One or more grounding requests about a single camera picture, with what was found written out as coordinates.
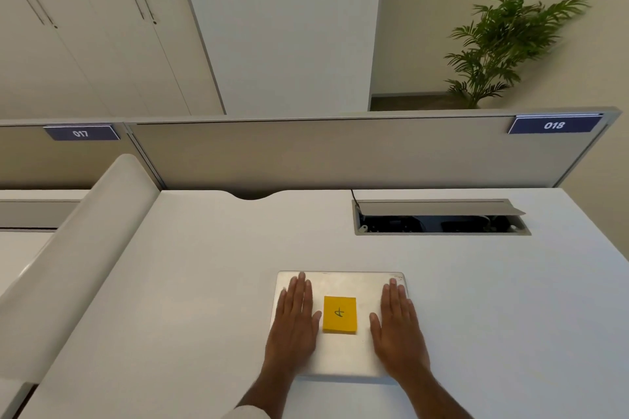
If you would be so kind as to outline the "person's right hand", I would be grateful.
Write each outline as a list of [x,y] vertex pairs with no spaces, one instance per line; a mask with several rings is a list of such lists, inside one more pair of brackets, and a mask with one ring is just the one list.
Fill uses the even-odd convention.
[[382,344],[373,344],[375,354],[389,374],[391,368],[408,362],[420,362],[430,370],[429,353],[420,329],[417,314],[417,332],[407,324],[404,316],[404,300],[409,299],[406,288],[398,284],[400,296],[400,319],[392,319],[389,310],[389,282],[382,287],[380,314]]

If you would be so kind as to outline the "person's left forearm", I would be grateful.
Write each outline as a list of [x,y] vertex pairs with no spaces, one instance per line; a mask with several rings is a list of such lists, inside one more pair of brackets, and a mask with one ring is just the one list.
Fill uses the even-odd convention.
[[266,362],[234,410],[256,410],[267,419],[282,419],[296,371],[294,367]]

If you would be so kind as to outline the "narrow grey desk partition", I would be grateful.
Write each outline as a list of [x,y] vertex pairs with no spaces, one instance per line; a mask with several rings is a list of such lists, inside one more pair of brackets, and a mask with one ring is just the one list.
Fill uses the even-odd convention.
[[[57,142],[47,125],[112,124],[120,140]],[[164,181],[125,118],[0,119],[0,190],[90,189],[123,154],[133,155],[161,190]]]

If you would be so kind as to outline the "beige wall cabinet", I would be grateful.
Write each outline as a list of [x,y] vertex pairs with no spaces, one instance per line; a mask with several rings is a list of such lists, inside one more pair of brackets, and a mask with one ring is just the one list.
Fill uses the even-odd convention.
[[224,115],[190,0],[0,0],[0,119]]

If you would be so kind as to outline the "wide grey desk partition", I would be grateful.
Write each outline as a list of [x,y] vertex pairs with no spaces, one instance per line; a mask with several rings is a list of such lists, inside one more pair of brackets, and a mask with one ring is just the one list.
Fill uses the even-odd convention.
[[[591,132],[516,134],[518,115],[602,113]],[[168,190],[552,188],[621,115],[615,107],[368,112],[319,118],[154,118],[133,133]]]

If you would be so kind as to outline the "white curved side divider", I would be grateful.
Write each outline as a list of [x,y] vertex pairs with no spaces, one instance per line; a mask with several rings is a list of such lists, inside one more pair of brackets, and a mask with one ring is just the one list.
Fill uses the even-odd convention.
[[160,195],[123,154],[0,296],[0,378],[40,383]]

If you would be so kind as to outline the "person's right forearm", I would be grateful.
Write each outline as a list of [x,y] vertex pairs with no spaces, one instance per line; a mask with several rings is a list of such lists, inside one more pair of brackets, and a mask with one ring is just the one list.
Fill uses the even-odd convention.
[[474,419],[420,362],[391,368],[390,376],[408,397],[418,419]]

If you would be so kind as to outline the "person's left hand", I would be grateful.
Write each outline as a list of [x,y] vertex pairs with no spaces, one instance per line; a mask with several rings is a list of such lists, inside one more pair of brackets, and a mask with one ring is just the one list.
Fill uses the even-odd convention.
[[304,314],[295,317],[295,284],[297,276],[289,281],[289,320],[287,324],[277,324],[277,304],[271,329],[265,346],[263,365],[266,362],[279,363],[298,369],[299,373],[307,365],[316,348],[311,332],[311,318],[314,313],[322,313],[313,309],[313,288],[306,276],[307,290],[305,296]]

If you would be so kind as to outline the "blue desk number sign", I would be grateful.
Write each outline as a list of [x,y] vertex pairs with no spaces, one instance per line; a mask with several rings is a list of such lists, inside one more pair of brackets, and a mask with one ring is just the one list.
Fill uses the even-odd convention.
[[44,131],[57,142],[120,140],[112,124],[47,125]]
[[602,113],[518,115],[507,130],[507,133],[509,135],[588,133],[593,130],[602,118]]

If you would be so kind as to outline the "green potted plant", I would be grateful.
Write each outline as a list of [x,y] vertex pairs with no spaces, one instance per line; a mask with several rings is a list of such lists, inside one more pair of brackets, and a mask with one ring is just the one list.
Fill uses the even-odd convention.
[[491,0],[473,5],[474,19],[455,27],[450,38],[462,43],[458,52],[444,56],[456,75],[447,79],[448,93],[476,109],[487,98],[522,81],[521,65],[545,57],[560,40],[560,31],[590,8],[588,0]]

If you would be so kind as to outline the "silver closed laptop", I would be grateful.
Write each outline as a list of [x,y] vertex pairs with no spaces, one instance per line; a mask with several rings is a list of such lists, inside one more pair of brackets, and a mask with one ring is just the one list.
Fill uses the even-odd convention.
[[[392,384],[377,358],[369,315],[380,314],[382,287],[390,278],[406,285],[402,272],[306,272],[313,288],[313,309],[322,312],[316,349],[299,374],[301,379],[350,383]],[[355,335],[323,333],[324,296],[355,297],[358,329]]]

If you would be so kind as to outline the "yellow sticky note pad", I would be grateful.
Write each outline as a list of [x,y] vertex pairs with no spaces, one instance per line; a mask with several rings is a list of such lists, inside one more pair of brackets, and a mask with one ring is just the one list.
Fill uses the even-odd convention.
[[357,300],[355,297],[324,296],[322,330],[325,334],[357,333]]

